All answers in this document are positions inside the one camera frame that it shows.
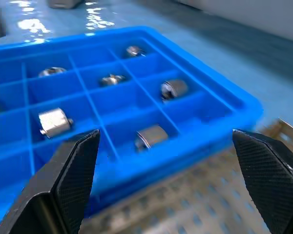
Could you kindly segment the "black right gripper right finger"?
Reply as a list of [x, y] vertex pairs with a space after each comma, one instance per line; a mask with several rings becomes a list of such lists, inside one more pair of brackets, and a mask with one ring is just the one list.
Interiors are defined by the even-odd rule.
[[271, 234], [293, 234], [293, 152], [277, 139], [234, 129], [246, 188]]

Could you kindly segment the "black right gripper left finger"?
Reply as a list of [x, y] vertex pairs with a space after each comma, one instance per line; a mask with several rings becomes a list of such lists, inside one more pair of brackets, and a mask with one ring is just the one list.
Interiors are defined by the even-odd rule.
[[0, 222], [0, 234], [78, 234], [87, 207], [100, 130], [63, 141]]

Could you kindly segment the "perforated steel tray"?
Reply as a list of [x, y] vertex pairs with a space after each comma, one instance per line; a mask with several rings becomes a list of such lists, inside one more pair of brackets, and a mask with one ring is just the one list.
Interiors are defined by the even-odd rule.
[[[271, 234], [246, 188], [233, 130], [224, 149], [85, 219], [79, 234]], [[281, 119], [243, 131], [282, 141], [293, 152], [293, 126]]]

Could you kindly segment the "blue compartment tray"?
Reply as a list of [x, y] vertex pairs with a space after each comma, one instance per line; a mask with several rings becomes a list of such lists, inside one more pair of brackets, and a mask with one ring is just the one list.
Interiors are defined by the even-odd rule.
[[[145, 57], [126, 57], [139, 46]], [[66, 72], [39, 77], [49, 67]], [[102, 87], [122, 75], [126, 81]], [[188, 92], [162, 101], [161, 84], [182, 79]], [[99, 129], [101, 142], [86, 215], [200, 160], [251, 129], [260, 102], [149, 27], [127, 27], [0, 46], [0, 220], [60, 143]], [[61, 108], [70, 130], [48, 138], [38, 114]], [[136, 132], [161, 126], [168, 139], [137, 151]]]

